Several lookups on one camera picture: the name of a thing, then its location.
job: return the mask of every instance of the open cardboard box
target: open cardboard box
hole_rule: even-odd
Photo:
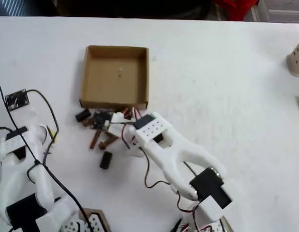
[[[149,50],[144,47],[88,46],[80,103],[83,108],[135,106],[146,109]]]

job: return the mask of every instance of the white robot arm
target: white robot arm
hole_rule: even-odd
[[[36,125],[19,130],[36,159],[42,162],[46,127]],[[76,212],[74,201],[67,195],[55,202],[48,173],[42,165],[34,166],[35,160],[17,131],[2,138],[0,162],[0,216],[14,230],[58,232],[62,224]],[[20,200],[19,194],[29,181],[35,183],[36,193]]]
[[[112,122],[120,121],[119,114],[113,117]],[[111,124],[109,132],[117,131],[118,124]],[[181,136],[158,113],[145,115],[134,122],[129,133],[136,140],[130,144],[131,150],[138,152],[139,148],[142,149],[162,170],[175,193],[196,202],[192,204],[195,220],[192,222],[189,215],[184,217],[187,223],[202,228],[219,221],[232,208],[237,189],[235,182],[227,177],[225,167],[202,146]],[[184,181],[179,171],[179,164],[184,161],[204,168],[189,183]]]

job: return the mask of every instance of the red wire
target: red wire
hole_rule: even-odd
[[[135,113],[135,119],[137,120],[138,118],[136,117],[136,110],[135,110],[135,107],[134,107],[134,113]]]
[[[203,227],[203,228],[201,229],[201,231],[207,230],[208,228],[209,228],[209,232],[212,232],[212,231],[213,231],[213,228],[212,228],[212,226],[210,226],[210,225],[208,225],[208,226],[206,226],[206,227]]]
[[[136,109],[136,111],[138,112],[138,114],[140,115],[140,117],[142,117],[142,115],[141,115],[141,113],[140,113],[140,111],[139,111],[138,108]]]

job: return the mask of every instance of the wire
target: wire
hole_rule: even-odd
[[[136,110],[135,110],[135,107],[134,107],[134,114],[135,114],[135,120],[137,121],[138,118],[136,117]]]
[[[0,127],[0,130],[7,130],[9,132],[13,132],[13,130],[8,127]]]
[[[22,140],[24,141],[24,143],[25,143],[26,147],[28,148],[29,152],[31,153],[31,155],[32,155],[32,157],[33,157],[33,159],[34,159],[34,161],[38,161],[37,158],[34,156],[34,154],[33,154],[32,150],[31,150],[31,148],[30,148],[29,145],[28,145],[28,143],[26,142],[25,138],[23,137],[22,133],[19,131],[19,128],[17,127],[17,125],[15,124],[15,122],[14,122],[14,120],[13,120],[13,117],[12,117],[12,115],[11,115],[11,112],[10,112],[10,110],[9,110],[9,107],[8,107],[7,103],[5,102],[5,100],[4,100],[4,95],[3,95],[3,92],[2,92],[1,86],[0,86],[0,94],[1,94],[2,101],[3,101],[4,106],[5,106],[5,109],[7,110],[8,115],[9,115],[9,117],[10,117],[10,119],[11,119],[13,125],[15,126],[17,133],[20,135],[20,137],[21,137]]]
[[[184,161],[183,163],[188,167],[188,169],[189,169],[195,176],[197,176],[196,172],[194,172],[194,170],[191,168],[191,166],[190,166],[186,161]]]
[[[38,91],[36,89],[29,89],[29,90],[26,91],[26,93],[29,93],[29,92],[36,92],[43,98],[43,100],[46,102],[46,104],[47,104],[47,106],[48,106],[48,108],[49,108],[49,110],[50,110],[50,112],[53,116],[53,119],[54,119],[54,122],[55,122],[55,125],[56,125],[56,129],[57,129],[55,134],[54,134],[54,137],[52,137],[51,142],[49,143],[49,145],[47,146],[47,149],[45,151],[45,155],[44,155],[44,158],[43,158],[43,165],[46,165],[46,159],[47,159],[47,156],[49,154],[49,150],[50,150],[52,144],[55,142],[57,134],[59,133],[59,125],[58,125],[56,116],[54,114],[53,108],[50,105],[50,103],[48,102],[48,100],[46,99],[46,97],[40,91]]]
[[[124,124],[124,125],[132,125],[134,122],[110,122],[110,124]]]
[[[19,131],[19,128],[17,127],[17,125],[15,124],[15,122],[14,122],[14,120],[13,120],[13,117],[12,117],[12,115],[11,115],[11,113],[10,113],[10,111],[9,111],[9,108],[8,108],[8,106],[7,106],[7,103],[5,102],[5,100],[4,100],[4,95],[3,95],[3,92],[2,92],[2,89],[1,89],[1,86],[0,86],[0,93],[1,93],[1,97],[2,97],[2,100],[3,100],[3,103],[4,103],[4,105],[5,105],[5,108],[6,108],[6,110],[7,110],[7,112],[8,112],[8,115],[9,115],[9,117],[10,117],[10,119],[11,119],[11,121],[12,121],[12,123],[13,123],[13,125],[15,126],[15,128],[16,128],[16,131],[17,131],[17,133],[20,135],[20,137],[22,138],[22,140],[24,141],[24,143],[25,143],[25,145],[26,145],[26,147],[28,148],[28,150],[29,150],[29,152],[32,154],[32,156],[33,156],[33,158],[34,158],[34,161],[35,161],[35,165],[34,166],[37,166],[37,165],[39,165],[39,164],[41,164],[44,168],[45,168],[45,170],[47,171],[47,173],[51,176],[51,178],[74,200],[74,202],[76,203],[76,205],[78,206],[78,208],[79,208],[79,210],[81,211],[81,213],[83,214],[83,216],[84,216],[84,218],[85,218],[85,221],[87,222],[87,224],[88,224],[88,226],[89,226],[89,229],[90,229],[90,231],[91,232],[94,232],[94,230],[93,230],[93,228],[92,228],[92,226],[91,226],[91,224],[90,224],[90,221],[89,221],[89,219],[88,219],[88,217],[87,217],[87,215],[86,215],[86,213],[85,213],[85,211],[84,211],[84,209],[83,209],[83,207],[81,206],[81,204],[78,202],[78,200],[76,199],[76,197],[65,187],[65,185],[63,185],[56,177],[55,177],[55,175],[49,170],[49,168],[44,164],[44,163],[41,163],[39,160],[37,160],[36,159],[36,157],[34,156],[34,154],[33,154],[33,152],[32,152],[32,150],[30,149],[30,147],[29,147],[29,145],[28,145],[28,143],[26,142],[26,140],[25,140],[25,138],[23,137],[23,135],[21,134],[21,132]],[[51,106],[49,105],[49,103],[48,103],[48,101],[46,100],[46,98],[40,93],[40,95],[43,97],[43,99],[45,99],[45,101],[46,101],[46,103],[47,103],[47,105],[49,106],[49,108],[50,108],[50,110],[51,110],[51,113],[52,113],[52,116],[53,116],[53,118],[54,118],[54,121],[55,121],[55,124],[56,124],[56,127],[57,127],[57,132],[55,133],[55,135],[54,135],[54,138],[52,139],[52,141],[50,142],[50,144],[49,144],[49,146],[48,146],[48,148],[47,148],[47,150],[46,150],[46,153],[45,153],[45,156],[47,156],[47,154],[48,154],[48,151],[49,151],[49,148],[50,148],[50,146],[52,145],[52,143],[55,141],[55,138],[56,138],[56,135],[58,134],[58,132],[59,132],[59,127],[58,127],[58,124],[57,124],[57,120],[56,120],[56,117],[55,117],[55,115],[54,115],[54,112],[53,112],[53,110],[52,110],[52,108],[51,108]]]
[[[142,115],[141,115],[139,109],[138,109],[138,108],[135,108],[135,109],[136,109],[136,111],[138,112],[138,114],[140,115],[140,117],[142,117]]]
[[[184,213],[192,213],[194,211],[194,208],[192,210],[187,210],[187,209],[182,209],[180,208],[179,206],[179,202],[180,202],[180,194],[179,194],[179,191],[177,192],[178,193],[178,196],[179,196],[179,199],[178,199],[178,202],[177,202],[177,207],[180,211],[184,212]]]
[[[219,219],[219,222],[221,223],[221,226],[222,226],[222,230],[223,230],[223,232],[225,232],[226,230],[225,230],[225,227],[224,227],[224,224],[223,224],[223,221],[222,221],[222,219],[221,219],[221,218]]]
[[[128,149],[130,149],[130,146],[128,145],[127,141],[125,140],[124,138],[124,130],[125,130],[125,127],[127,126],[127,124],[125,124],[123,127],[122,127],[122,130],[121,130],[121,139],[122,141],[124,142],[124,144],[126,145],[126,147]]]
[[[205,231],[205,230],[207,230],[207,229],[209,229],[209,232],[212,232],[212,231],[213,231],[213,228],[212,228],[211,225],[207,225],[207,226],[203,227],[203,228],[201,229],[201,231]]]
[[[157,181],[155,184],[153,184],[153,185],[151,185],[151,186],[148,186],[148,185],[147,185],[146,180],[147,180],[147,178],[148,178],[148,174],[149,174],[149,171],[150,171],[150,162],[149,162],[150,160],[149,160],[147,154],[145,153],[145,151],[144,151],[141,147],[139,147],[139,149],[144,153],[144,155],[145,155],[145,157],[146,157],[146,160],[147,160],[147,162],[148,162],[148,167],[147,167],[147,170],[146,170],[146,173],[145,173],[145,178],[144,178],[144,184],[145,184],[145,186],[146,186],[148,189],[151,189],[151,188],[155,187],[155,186],[156,186],[157,184],[159,184],[159,183],[165,183],[165,184],[167,184],[167,185],[170,185],[170,183],[165,182],[165,181],[163,181],[163,180]]]

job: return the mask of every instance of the black component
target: black component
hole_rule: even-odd
[[[152,122],[154,119],[155,118],[152,115],[145,115],[140,119],[138,119],[137,121],[135,121],[134,127],[138,130],[144,127],[145,125],[147,125],[148,123]]]
[[[6,95],[5,101],[8,104],[10,111],[29,105],[29,99],[25,89]]]
[[[111,163],[113,154],[111,152],[105,151],[100,163],[102,169],[108,169]]]
[[[18,130],[19,130],[19,132],[20,132],[21,134],[22,134],[22,133],[25,133],[26,131],[28,131],[27,127],[21,127],[21,128],[19,128]],[[17,132],[17,130],[14,130],[14,131],[12,131],[12,132],[10,132],[10,133],[8,133],[8,134],[6,135],[5,140],[12,139],[12,138],[14,138],[14,137],[16,137],[16,136],[18,136],[18,135],[19,135],[19,133]]]
[[[75,118],[78,122],[81,122],[90,116],[91,116],[90,110],[86,109],[86,110],[83,110],[81,113],[75,115]]]
[[[91,129],[94,130],[100,130],[100,131],[107,131],[107,127],[105,126],[105,122],[112,121],[113,112],[111,111],[96,111],[93,115],[95,121],[91,127]]]
[[[14,230],[22,228],[23,232],[40,232],[36,219],[47,213],[32,194],[6,208]]]
[[[170,232],[177,232],[181,221],[182,219],[180,218]]]
[[[55,202],[59,201],[60,199],[61,199],[61,197],[55,198]]]
[[[26,147],[25,146],[22,146],[19,149],[16,149],[15,151],[13,151],[13,152],[19,160],[22,160],[26,157]]]
[[[221,188],[224,184],[223,180],[211,168],[207,168],[197,175],[190,184],[197,190],[200,201],[212,196],[222,209],[231,203],[231,199]]]
[[[77,232],[81,232],[81,224],[79,222],[76,223],[77,223]]]
[[[157,136],[154,138],[154,141],[155,141],[156,143],[160,143],[162,140],[164,140],[164,137],[163,137],[163,134],[162,134],[162,133],[159,134],[159,135],[157,135]]]

